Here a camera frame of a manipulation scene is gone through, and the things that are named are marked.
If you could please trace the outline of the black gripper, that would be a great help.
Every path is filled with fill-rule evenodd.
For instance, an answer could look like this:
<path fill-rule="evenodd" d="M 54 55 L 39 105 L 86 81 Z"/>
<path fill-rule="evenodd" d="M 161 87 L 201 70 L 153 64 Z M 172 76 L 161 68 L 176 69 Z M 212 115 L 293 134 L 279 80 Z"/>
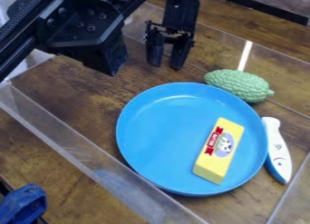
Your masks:
<path fill-rule="evenodd" d="M 160 67 L 164 37 L 160 33 L 181 34 L 172 37 L 169 66 L 180 70 L 186 60 L 186 55 L 193 46 L 194 25 L 200 8 L 200 0 L 165 0 L 161 23 L 146 21 L 145 49 L 148 64 Z"/>

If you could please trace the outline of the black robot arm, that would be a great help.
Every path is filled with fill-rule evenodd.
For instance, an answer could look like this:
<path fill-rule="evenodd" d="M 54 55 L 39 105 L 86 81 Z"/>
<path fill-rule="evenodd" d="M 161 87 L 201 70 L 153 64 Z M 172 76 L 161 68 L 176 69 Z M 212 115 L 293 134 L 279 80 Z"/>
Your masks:
<path fill-rule="evenodd" d="M 0 82 L 37 49 L 64 55 L 92 70 L 114 75 L 128 57 L 124 20 L 146 0 L 15 0 L 0 26 Z M 165 0 L 158 24 L 146 21 L 146 62 L 161 65 L 162 46 L 172 46 L 169 66 L 178 70 L 193 46 L 200 0 Z"/>

